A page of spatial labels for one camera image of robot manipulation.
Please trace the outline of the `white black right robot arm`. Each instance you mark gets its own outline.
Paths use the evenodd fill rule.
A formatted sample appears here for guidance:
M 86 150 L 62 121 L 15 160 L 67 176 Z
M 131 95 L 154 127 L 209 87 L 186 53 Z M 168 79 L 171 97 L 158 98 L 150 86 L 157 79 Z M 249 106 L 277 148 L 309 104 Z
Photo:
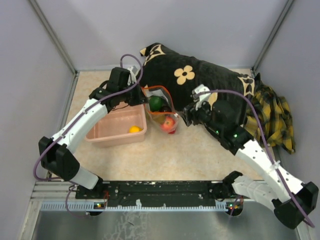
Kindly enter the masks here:
M 267 207 L 287 228 L 295 229 L 317 205 L 319 188 L 304 183 L 285 170 L 278 162 L 271 162 L 259 143 L 236 123 L 230 104 L 218 100 L 211 106 L 207 101 L 184 108 L 186 125 L 204 125 L 208 132 L 234 156 L 244 160 L 265 181 L 258 183 L 237 172 L 230 173 L 223 185 L 229 198 L 246 196 Z

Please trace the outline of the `red yellow toy apple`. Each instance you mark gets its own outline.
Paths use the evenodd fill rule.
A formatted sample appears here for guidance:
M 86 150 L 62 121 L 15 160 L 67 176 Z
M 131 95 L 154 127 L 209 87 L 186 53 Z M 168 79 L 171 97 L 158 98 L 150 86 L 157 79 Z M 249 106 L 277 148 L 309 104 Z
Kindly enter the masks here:
M 171 133 L 175 130 L 176 121 L 170 116 L 166 116 L 163 124 L 161 124 L 161 129 L 167 133 Z

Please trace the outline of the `green toy lime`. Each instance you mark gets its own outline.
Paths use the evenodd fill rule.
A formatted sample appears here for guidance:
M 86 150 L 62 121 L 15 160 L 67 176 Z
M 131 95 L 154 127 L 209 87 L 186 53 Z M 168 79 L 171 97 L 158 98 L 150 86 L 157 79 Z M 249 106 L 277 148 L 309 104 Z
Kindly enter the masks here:
M 151 112 L 159 112 L 163 105 L 163 98 L 160 96 L 151 96 L 149 98 L 149 109 Z

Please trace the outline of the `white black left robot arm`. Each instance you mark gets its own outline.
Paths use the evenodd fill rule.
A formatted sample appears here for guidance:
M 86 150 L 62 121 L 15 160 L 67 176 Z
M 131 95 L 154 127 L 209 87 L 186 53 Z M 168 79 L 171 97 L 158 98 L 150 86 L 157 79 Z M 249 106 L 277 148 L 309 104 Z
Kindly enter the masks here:
M 94 125 L 120 103 L 139 106 L 147 102 L 132 67 L 115 67 L 109 79 L 92 91 L 73 119 L 52 137 L 38 142 L 40 164 L 63 181 L 86 188 L 91 197 L 103 195 L 102 178 L 83 168 L 74 156 L 83 138 Z

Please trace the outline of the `brown toy kiwi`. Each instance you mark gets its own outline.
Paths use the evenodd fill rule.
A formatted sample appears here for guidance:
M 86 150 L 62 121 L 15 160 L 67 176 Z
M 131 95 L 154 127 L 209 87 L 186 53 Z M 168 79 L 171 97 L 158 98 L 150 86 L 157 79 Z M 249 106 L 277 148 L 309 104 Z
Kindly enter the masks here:
M 162 125 L 166 120 L 166 115 L 165 114 L 152 114 L 151 118 L 155 123 Z

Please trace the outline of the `dark purple toy fruit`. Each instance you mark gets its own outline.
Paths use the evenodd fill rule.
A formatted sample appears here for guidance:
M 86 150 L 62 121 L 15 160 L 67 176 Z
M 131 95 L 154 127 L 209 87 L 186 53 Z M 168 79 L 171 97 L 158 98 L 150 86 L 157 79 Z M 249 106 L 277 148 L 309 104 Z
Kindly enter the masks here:
M 168 105 L 163 105 L 159 111 L 161 113 L 171 113 L 172 109 Z

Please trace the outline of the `clear zip bag red zipper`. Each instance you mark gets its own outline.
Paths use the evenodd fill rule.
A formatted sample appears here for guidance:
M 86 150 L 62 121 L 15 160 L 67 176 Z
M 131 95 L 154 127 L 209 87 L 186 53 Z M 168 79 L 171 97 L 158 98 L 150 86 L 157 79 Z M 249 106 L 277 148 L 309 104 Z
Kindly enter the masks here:
M 161 85 L 142 88 L 148 102 L 144 105 L 153 126 L 164 134 L 176 132 L 180 117 L 175 110 L 169 91 Z

